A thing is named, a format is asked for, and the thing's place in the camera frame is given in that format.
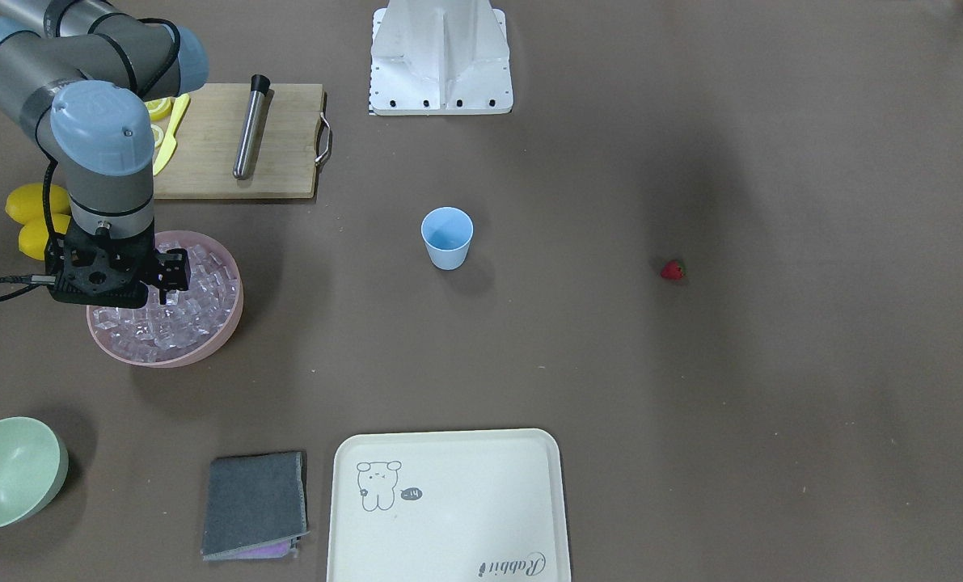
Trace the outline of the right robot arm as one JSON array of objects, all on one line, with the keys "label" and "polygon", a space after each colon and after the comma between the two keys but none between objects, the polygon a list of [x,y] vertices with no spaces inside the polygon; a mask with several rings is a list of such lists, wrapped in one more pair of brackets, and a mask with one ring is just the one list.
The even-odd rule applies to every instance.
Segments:
[{"label": "right robot arm", "polygon": [[0,111],[65,176],[71,220],[44,273],[0,276],[0,302],[46,288],[57,302],[142,308],[188,288],[188,255],[155,242],[154,135],[146,103],[200,89],[210,65],[192,31],[108,1],[0,1]]}]

